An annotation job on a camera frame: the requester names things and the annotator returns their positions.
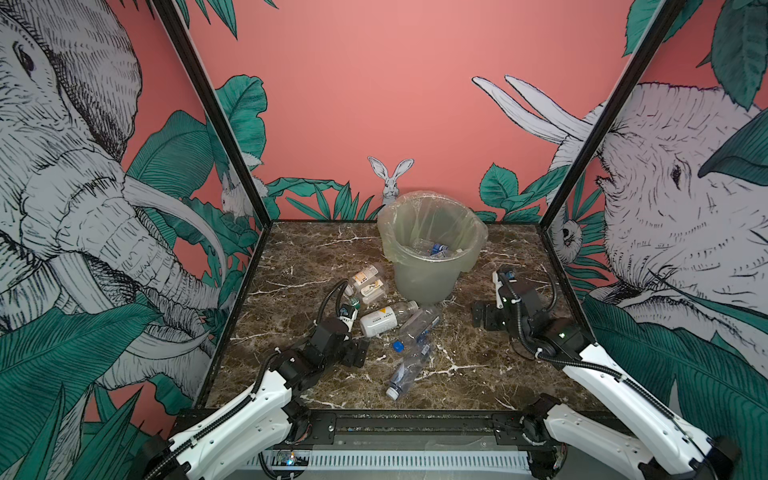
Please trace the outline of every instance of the rabbit illustration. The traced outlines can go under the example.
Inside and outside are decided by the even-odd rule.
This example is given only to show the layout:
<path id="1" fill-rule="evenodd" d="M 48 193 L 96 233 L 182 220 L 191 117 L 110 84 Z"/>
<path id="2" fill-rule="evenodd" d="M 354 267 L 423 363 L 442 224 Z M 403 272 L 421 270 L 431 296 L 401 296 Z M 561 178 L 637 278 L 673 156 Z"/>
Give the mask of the rabbit illustration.
<path id="1" fill-rule="evenodd" d="M 398 195 L 400 195 L 400 189 L 397 187 L 397 179 L 407 172 L 410 167 L 413 167 L 413 159 L 409 158 L 408 160 L 400 162 L 395 169 L 395 173 L 392 174 L 391 177 L 381 161 L 376 160 L 374 157 L 368 157 L 368 160 L 371 162 L 371 167 L 373 167 L 373 173 L 384 179 L 384 200 L 382 203 L 389 205 L 397 199 Z"/>

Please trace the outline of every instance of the mural wall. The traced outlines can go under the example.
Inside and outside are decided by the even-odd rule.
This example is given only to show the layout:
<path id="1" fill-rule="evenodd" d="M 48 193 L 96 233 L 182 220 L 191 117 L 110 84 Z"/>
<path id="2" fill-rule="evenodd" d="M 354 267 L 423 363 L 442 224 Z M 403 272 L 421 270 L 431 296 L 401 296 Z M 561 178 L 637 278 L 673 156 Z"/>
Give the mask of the mural wall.
<path id="1" fill-rule="evenodd" d="M 688 2 L 550 232 L 599 342 L 735 439 L 734 478 L 755 480 L 768 477 L 767 19 L 762 2 Z"/>
<path id="2" fill-rule="evenodd" d="M 147 3 L 0 2 L 0 69 L 0 478 L 123 478 L 197 396 L 253 208 Z"/>
<path id="3" fill-rule="evenodd" d="M 273 218 L 373 219 L 431 189 L 528 222 L 629 58 L 631 0 L 556 3 L 177 0 L 214 86 L 263 81 L 266 103 L 227 103 L 244 142 L 236 111 L 258 103 L 268 141 L 250 166 Z"/>

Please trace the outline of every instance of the trash can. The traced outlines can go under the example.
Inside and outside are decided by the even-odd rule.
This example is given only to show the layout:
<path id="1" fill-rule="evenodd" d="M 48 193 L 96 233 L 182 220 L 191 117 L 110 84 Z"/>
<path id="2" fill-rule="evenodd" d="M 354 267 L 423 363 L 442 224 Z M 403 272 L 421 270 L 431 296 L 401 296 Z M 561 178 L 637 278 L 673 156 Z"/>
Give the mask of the trash can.
<path id="1" fill-rule="evenodd" d="M 382 208 L 377 224 L 384 257 L 395 265 L 397 290 L 419 305 L 448 298 L 458 275 L 472 269 L 488 240 L 488 227 L 472 210 L 429 191 L 402 195 Z M 435 258 L 409 248 L 419 238 L 445 244 L 453 254 Z"/>

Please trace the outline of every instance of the brown marble table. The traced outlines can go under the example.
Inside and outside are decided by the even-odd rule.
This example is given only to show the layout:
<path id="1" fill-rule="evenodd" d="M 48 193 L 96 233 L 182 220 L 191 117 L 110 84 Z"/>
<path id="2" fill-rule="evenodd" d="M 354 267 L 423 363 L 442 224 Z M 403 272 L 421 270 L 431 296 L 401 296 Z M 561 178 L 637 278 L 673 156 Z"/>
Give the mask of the brown marble table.
<path id="1" fill-rule="evenodd" d="M 259 262 L 243 311 L 223 353 L 207 406 L 218 407 L 253 382 L 260 361 L 275 346 L 288 346 L 307 333 L 329 288 L 367 263 L 385 263 L 391 293 L 361 312 L 403 300 L 394 288 L 392 264 L 382 255 L 374 223 L 276 223 Z M 551 268 L 533 226 L 491 225 L 488 243 L 452 296 L 442 302 L 443 321 L 431 335 L 434 354 L 420 379 L 397 402 L 385 396 L 386 383 L 401 357 L 391 342 L 396 330 L 373 338 L 361 369 L 335 366 L 302 398 L 311 408 L 334 409 L 521 409 L 540 392 L 577 410 L 606 408 L 564 373 L 545 362 L 521 358 L 522 346 L 502 332 L 472 327 L 473 300 L 492 300 L 491 273 L 502 263 L 540 284 L 545 301 Z M 556 313 L 570 316 L 564 299 Z M 361 336 L 359 326 L 353 336 Z"/>

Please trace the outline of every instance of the animal eye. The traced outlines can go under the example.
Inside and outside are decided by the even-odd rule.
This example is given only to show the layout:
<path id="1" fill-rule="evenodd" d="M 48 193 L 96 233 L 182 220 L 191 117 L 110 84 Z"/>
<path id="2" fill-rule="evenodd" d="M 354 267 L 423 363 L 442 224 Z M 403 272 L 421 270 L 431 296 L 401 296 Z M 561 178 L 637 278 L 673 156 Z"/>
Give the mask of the animal eye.
<path id="1" fill-rule="evenodd" d="M 675 165 L 672 168 L 672 181 L 674 182 L 675 186 L 677 186 L 677 189 L 680 189 L 680 165 Z"/>
<path id="2" fill-rule="evenodd" d="M 16 58 L 18 58 L 19 63 L 22 64 L 22 68 L 27 72 L 27 75 L 31 75 L 32 71 L 35 69 L 35 63 L 32 61 L 32 58 L 27 55 L 27 52 L 24 51 L 24 46 L 16 42 L 13 44 L 13 51 L 16 53 Z"/>

